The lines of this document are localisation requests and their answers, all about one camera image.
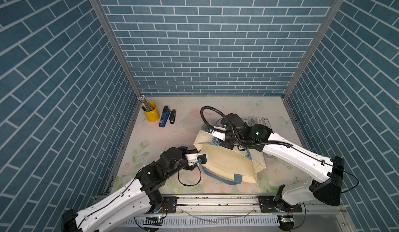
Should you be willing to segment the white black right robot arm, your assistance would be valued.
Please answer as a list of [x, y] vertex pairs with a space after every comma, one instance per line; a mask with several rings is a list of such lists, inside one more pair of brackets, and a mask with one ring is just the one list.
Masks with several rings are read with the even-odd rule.
[[309, 176], [307, 180], [279, 187], [276, 204], [288, 207], [314, 199], [330, 206], [340, 204], [345, 165], [343, 158], [315, 154], [289, 142], [267, 126], [249, 126], [237, 114], [224, 116], [221, 124], [240, 146], [277, 157]]

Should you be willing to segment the clear compass case blue insert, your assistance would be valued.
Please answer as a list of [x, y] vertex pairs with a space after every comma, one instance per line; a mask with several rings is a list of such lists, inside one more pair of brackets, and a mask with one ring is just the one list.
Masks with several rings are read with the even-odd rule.
[[257, 120], [257, 123], [258, 123], [258, 124], [261, 124], [261, 125], [264, 125], [264, 124], [265, 124], [265, 123], [263, 122], [262, 118], [260, 118], [260, 117], [257, 117], [256, 120]]

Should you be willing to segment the clear compass set case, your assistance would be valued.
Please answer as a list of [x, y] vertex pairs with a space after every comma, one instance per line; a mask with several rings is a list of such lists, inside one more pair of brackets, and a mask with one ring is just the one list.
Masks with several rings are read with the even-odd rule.
[[249, 117], [248, 117], [248, 125], [249, 125], [250, 127], [252, 127], [252, 126], [255, 125], [256, 123], [257, 123], [257, 120], [256, 120], [255, 117], [253, 117], [253, 116], [249, 116]]

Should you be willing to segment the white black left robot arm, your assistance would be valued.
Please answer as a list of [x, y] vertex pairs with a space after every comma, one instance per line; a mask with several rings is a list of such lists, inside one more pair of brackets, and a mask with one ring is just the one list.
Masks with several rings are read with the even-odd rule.
[[86, 209], [66, 211], [61, 218], [61, 231], [109, 232], [131, 217], [155, 213], [164, 202], [159, 189], [166, 181], [182, 169], [192, 171], [205, 163], [206, 153], [185, 146], [171, 147], [115, 193]]

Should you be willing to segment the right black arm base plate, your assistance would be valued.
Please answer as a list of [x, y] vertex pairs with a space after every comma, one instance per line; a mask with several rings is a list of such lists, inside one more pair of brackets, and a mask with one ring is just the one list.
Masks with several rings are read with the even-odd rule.
[[301, 213], [301, 204], [291, 206], [286, 204], [284, 201], [275, 201], [273, 195], [261, 195], [258, 196], [259, 208], [261, 213]]

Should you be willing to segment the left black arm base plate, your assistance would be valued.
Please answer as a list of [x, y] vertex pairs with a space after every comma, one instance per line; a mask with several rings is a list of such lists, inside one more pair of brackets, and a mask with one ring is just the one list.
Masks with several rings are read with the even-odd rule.
[[150, 208], [149, 211], [146, 212], [146, 214], [175, 214], [177, 210], [177, 201], [178, 197], [177, 196], [164, 196], [164, 201], [163, 204], [158, 208]]

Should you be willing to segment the cream canvas tote bag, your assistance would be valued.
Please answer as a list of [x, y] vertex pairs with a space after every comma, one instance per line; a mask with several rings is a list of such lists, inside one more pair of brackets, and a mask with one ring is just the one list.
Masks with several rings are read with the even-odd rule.
[[194, 146], [207, 156], [203, 164], [206, 175], [229, 185], [241, 183], [257, 184], [258, 173], [267, 168], [263, 153], [257, 150], [239, 151], [236, 145], [233, 149], [223, 146], [224, 141], [207, 132], [202, 125]]

